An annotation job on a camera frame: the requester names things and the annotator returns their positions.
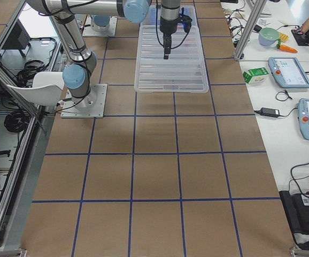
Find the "green bowl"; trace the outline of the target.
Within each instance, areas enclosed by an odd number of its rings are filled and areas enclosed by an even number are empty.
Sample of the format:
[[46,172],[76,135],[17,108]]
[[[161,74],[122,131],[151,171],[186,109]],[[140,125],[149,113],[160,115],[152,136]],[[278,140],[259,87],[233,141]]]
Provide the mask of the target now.
[[280,33],[273,28],[262,28],[258,35],[259,44],[262,46],[271,46],[280,37]]

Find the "green white carton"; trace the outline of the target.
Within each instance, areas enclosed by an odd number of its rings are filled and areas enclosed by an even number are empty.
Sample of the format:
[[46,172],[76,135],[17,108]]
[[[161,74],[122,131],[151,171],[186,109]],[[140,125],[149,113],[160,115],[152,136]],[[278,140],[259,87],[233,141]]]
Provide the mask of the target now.
[[243,72],[243,78],[245,83],[253,84],[266,80],[269,73],[265,67],[259,67],[255,69],[248,69]]

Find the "upper teach pendant tablet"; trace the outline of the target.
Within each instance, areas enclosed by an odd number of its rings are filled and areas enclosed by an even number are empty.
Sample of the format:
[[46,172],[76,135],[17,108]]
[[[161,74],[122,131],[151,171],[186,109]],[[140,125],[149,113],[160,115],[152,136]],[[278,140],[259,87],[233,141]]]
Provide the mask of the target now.
[[309,78],[296,57],[270,57],[268,66],[281,88],[309,89]]

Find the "yellow toy corn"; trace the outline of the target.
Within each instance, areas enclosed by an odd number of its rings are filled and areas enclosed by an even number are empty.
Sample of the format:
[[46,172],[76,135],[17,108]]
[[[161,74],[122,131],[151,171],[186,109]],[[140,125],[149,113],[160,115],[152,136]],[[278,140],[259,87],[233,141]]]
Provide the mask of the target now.
[[284,33],[279,33],[279,40],[280,42],[286,43],[289,39],[289,36]]

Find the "toy carrot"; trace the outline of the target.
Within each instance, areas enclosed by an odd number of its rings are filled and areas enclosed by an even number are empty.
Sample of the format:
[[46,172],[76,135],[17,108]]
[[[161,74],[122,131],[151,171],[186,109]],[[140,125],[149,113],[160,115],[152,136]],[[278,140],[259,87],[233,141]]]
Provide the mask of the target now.
[[290,46],[282,44],[282,41],[280,39],[278,39],[278,43],[276,45],[276,48],[280,51],[289,52],[289,53],[292,53],[292,54],[296,54],[298,52],[295,48],[292,48]]

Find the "clear plastic storage box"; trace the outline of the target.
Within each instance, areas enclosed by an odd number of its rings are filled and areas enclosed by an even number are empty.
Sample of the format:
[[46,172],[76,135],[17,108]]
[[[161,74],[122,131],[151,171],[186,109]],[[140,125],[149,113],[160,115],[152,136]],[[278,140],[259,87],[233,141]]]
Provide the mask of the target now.
[[163,8],[159,5],[157,8],[155,5],[151,5],[148,11],[148,14],[143,22],[141,22],[141,26],[145,25],[155,25],[157,20],[157,25],[160,24],[160,18],[166,19],[168,21],[173,21],[174,19],[179,17],[181,14],[182,9],[184,9],[183,14],[189,16],[192,19],[191,24],[193,26],[197,25],[197,17],[195,8],[192,5],[184,5],[180,6],[176,10],[169,10],[167,8]]

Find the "clear plastic box lid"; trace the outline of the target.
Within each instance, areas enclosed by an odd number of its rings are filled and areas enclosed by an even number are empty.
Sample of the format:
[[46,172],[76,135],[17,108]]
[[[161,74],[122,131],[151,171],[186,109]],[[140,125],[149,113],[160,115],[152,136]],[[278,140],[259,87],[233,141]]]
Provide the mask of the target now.
[[164,59],[154,25],[140,27],[135,68],[134,89],[138,93],[181,92],[206,93],[208,81],[199,28],[192,26],[189,35],[182,26],[172,35],[173,49]]

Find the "aluminium frame post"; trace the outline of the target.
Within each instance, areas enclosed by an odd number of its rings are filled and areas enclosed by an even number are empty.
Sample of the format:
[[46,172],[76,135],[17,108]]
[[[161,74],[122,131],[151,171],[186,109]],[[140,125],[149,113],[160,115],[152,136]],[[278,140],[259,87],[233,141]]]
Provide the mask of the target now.
[[250,39],[250,35],[257,23],[259,16],[266,5],[266,0],[258,0],[254,4],[254,7],[249,15],[248,21],[246,22],[244,31],[242,32],[241,38],[235,48],[234,60],[240,60],[243,54],[243,51]]

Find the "black power adapter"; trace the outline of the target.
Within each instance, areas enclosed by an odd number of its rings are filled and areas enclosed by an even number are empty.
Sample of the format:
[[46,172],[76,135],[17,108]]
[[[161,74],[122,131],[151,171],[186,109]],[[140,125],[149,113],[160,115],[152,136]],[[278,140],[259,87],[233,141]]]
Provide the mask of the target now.
[[255,110],[254,112],[260,116],[265,116],[265,117],[273,117],[273,118],[280,117],[280,111],[278,109],[262,107],[259,110]]

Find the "white chair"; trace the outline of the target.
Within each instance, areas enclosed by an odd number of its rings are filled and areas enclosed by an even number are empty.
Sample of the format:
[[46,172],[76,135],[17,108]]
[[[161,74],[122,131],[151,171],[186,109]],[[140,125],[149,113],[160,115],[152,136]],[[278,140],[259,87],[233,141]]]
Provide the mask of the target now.
[[31,88],[7,85],[26,101],[43,106],[55,106],[64,88],[62,72],[39,72],[34,76]]

